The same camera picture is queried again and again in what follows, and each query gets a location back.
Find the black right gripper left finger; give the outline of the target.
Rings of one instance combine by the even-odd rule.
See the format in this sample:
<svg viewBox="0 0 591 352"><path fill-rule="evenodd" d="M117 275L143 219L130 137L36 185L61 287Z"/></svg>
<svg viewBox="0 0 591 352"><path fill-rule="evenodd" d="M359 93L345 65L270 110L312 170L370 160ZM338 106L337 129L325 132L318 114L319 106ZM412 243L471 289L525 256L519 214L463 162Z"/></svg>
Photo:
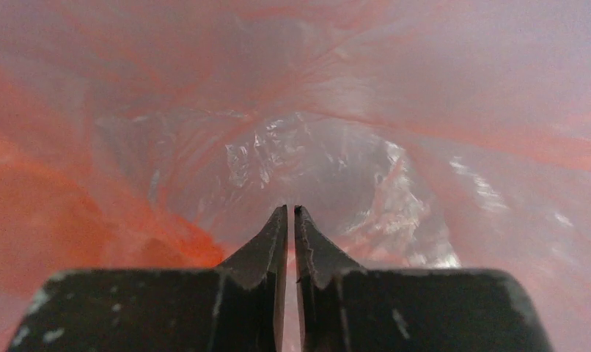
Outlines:
<svg viewBox="0 0 591 352"><path fill-rule="evenodd" d="M35 293L10 351L280 351L288 209L214 268L76 269Z"/></svg>

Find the red plastic trash bag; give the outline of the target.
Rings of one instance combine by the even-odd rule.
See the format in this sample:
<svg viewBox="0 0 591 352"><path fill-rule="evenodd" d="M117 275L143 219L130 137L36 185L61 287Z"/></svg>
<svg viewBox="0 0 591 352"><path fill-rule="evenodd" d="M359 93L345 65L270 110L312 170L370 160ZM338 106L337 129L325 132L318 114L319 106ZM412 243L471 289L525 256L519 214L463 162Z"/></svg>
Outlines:
<svg viewBox="0 0 591 352"><path fill-rule="evenodd" d="M0 1L0 351L52 273L212 266L284 204L591 351L591 1Z"/></svg>

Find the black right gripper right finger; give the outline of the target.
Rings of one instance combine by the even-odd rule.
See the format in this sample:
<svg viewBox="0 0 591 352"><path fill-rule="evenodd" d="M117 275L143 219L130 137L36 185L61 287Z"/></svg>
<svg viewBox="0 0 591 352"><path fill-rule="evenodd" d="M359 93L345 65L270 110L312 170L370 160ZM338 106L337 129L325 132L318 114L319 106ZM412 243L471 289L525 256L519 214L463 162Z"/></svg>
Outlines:
<svg viewBox="0 0 591 352"><path fill-rule="evenodd" d="M295 214L304 351L551 351L529 295L487 268L365 268Z"/></svg>

